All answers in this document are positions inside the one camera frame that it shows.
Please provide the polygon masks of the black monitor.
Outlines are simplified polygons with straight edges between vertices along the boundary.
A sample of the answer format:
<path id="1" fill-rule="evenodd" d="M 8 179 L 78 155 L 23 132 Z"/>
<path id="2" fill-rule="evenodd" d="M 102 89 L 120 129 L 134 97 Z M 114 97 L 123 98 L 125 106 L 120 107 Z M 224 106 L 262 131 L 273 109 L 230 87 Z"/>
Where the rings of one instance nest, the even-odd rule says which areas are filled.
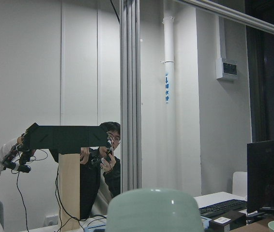
<path id="1" fill-rule="evenodd" d="M 247 144 L 247 212 L 274 213 L 274 140 Z"/>

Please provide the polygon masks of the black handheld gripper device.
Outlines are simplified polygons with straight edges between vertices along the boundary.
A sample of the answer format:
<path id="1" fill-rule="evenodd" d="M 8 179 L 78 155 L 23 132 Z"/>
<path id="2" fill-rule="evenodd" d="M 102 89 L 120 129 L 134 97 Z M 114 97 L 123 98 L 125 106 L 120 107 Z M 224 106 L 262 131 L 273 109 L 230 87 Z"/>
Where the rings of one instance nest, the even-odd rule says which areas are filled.
<path id="1" fill-rule="evenodd" d="M 31 167 L 27 165 L 34 156 L 35 149 L 29 149 L 24 145 L 15 144 L 7 155 L 4 156 L 3 169 L 10 169 L 17 172 L 29 173 Z"/>

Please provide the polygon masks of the person in black jacket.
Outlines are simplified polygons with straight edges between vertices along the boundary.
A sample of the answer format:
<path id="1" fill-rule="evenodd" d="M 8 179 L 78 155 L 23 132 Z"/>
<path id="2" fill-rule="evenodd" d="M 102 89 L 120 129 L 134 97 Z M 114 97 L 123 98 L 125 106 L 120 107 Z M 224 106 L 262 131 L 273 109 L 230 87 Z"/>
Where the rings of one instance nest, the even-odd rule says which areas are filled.
<path id="1" fill-rule="evenodd" d="M 114 151 L 100 146 L 97 149 L 83 147 L 80 151 L 80 219 L 90 217 L 104 177 L 111 197 L 121 192 L 121 163 Z"/>

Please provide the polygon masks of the white wall pipe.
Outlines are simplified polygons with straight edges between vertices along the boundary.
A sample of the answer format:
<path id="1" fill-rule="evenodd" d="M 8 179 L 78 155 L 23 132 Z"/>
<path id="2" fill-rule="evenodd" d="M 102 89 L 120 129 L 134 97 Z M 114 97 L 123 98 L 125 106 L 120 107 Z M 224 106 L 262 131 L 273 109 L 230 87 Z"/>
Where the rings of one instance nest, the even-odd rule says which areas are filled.
<path id="1" fill-rule="evenodd" d="M 165 102 L 167 130 L 167 186 L 175 189 L 177 186 L 174 158 L 175 148 L 175 103 L 174 93 L 174 17 L 164 16 L 164 66 L 165 66 Z"/>

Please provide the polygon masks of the mint green plastic cup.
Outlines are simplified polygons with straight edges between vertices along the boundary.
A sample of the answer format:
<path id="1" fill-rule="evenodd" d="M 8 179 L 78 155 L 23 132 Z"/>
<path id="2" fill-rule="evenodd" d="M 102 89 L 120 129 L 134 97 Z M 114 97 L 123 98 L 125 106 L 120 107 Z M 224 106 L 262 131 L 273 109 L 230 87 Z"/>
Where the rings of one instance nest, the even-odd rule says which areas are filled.
<path id="1" fill-rule="evenodd" d="M 109 203 L 107 232 L 202 232 L 196 200 L 174 189 L 135 189 Z"/>

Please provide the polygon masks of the aluminium frame post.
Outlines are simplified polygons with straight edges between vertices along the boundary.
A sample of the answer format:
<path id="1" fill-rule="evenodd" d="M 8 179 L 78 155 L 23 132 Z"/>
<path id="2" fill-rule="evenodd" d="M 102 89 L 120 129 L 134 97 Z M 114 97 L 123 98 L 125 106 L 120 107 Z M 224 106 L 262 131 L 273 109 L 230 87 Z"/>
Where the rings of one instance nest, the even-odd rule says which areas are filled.
<path id="1" fill-rule="evenodd" d="M 142 186 L 140 10 L 138 0 L 120 2 L 122 191 Z"/>

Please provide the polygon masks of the wall electrical box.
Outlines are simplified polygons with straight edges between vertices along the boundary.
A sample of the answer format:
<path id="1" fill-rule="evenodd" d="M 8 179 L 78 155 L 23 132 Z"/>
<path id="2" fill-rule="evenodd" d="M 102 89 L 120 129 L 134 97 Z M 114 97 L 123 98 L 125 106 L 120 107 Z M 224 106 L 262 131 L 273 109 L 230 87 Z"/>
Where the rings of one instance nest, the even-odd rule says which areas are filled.
<path id="1" fill-rule="evenodd" d="M 235 81 L 238 79 L 237 75 L 237 62 L 226 59 L 218 58 L 215 63 L 216 79 Z"/>

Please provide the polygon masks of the black keyboard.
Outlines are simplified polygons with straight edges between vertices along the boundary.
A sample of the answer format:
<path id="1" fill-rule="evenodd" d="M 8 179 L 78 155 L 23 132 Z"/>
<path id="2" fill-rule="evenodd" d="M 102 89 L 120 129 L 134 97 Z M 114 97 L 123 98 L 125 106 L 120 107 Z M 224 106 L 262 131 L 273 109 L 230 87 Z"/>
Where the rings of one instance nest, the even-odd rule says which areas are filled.
<path id="1" fill-rule="evenodd" d="M 199 212 L 202 217 L 212 218 L 231 210 L 245 209 L 246 206 L 247 201 L 232 199 L 202 207 L 199 209 Z"/>

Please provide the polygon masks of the black cardboard box top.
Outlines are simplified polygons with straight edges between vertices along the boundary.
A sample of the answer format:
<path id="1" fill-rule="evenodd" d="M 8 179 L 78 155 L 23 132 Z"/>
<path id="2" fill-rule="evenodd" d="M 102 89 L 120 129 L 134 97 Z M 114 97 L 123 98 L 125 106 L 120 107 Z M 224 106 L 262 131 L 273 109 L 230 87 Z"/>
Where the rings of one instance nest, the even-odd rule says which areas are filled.
<path id="1" fill-rule="evenodd" d="M 110 145 L 100 126 L 40 126 L 33 123 L 23 135 L 19 151 L 55 149 L 60 154 L 79 153 L 82 147 Z"/>

